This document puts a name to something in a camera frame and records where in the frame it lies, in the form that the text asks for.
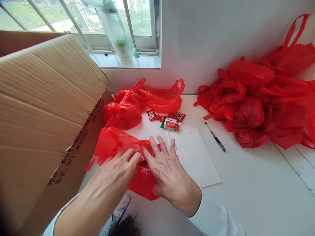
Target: white wall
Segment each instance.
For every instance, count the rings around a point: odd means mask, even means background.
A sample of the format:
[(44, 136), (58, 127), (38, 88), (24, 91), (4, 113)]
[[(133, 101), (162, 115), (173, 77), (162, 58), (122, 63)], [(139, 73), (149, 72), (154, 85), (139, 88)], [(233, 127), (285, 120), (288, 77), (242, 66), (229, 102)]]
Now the white wall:
[(156, 88), (184, 79), (184, 94), (197, 94), (218, 68), (263, 56), (283, 43), (297, 16), (314, 12), (314, 0), (163, 0), (161, 69), (104, 69), (109, 91), (145, 77)]

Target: window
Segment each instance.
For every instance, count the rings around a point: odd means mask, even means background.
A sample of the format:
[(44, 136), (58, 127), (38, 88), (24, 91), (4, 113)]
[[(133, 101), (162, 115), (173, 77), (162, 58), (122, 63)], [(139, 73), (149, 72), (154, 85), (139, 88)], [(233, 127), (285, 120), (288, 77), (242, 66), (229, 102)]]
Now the window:
[[(156, 25), (159, 24), (156, 21), (159, 19), (159, 0), (113, 2), (126, 24), (131, 23), (131, 35), (134, 36), (137, 51), (158, 52)], [(87, 50), (112, 50), (96, 9), (88, 9), (82, 0), (2, 0), (0, 29), (70, 31)]]

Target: pen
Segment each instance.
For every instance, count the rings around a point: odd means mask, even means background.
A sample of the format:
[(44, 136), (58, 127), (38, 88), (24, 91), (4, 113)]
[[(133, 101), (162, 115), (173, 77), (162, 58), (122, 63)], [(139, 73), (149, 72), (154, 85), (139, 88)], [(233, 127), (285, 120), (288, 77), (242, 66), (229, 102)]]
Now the pen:
[(211, 130), (210, 127), (208, 126), (207, 122), (205, 122), (205, 125), (208, 127), (208, 129), (209, 129), (210, 132), (212, 133), (214, 139), (215, 139), (216, 142), (220, 145), (220, 147), (222, 148), (222, 150), (225, 151), (224, 146), (222, 145), (222, 143), (220, 142), (220, 140), (218, 140), (218, 138), (214, 135), (214, 133), (212, 132), (212, 130)]

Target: hand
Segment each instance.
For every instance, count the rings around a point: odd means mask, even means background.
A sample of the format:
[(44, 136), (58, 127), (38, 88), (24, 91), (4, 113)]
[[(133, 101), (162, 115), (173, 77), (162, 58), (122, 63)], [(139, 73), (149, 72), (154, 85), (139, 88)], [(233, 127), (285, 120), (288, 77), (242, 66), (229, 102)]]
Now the hand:
[(161, 152), (154, 138), (150, 136), (154, 158), (144, 146), (141, 147), (145, 159), (158, 181), (153, 193), (168, 200), (187, 217), (192, 217), (199, 209), (202, 191), (180, 164), (175, 151), (175, 139), (172, 138), (170, 152), (161, 136), (158, 136), (158, 141), (161, 145)]
[(97, 235), (127, 191), (139, 160), (133, 149), (108, 158), (60, 214), (54, 235)]

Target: cardboard box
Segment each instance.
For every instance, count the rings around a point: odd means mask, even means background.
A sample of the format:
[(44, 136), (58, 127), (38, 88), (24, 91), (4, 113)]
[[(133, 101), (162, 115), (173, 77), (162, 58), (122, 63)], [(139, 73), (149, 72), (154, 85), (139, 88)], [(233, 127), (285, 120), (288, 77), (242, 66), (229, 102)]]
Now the cardboard box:
[(0, 31), (0, 72), (1, 212), (15, 234), (40, 235), (80, 187), (109, 79), (64, 33)]

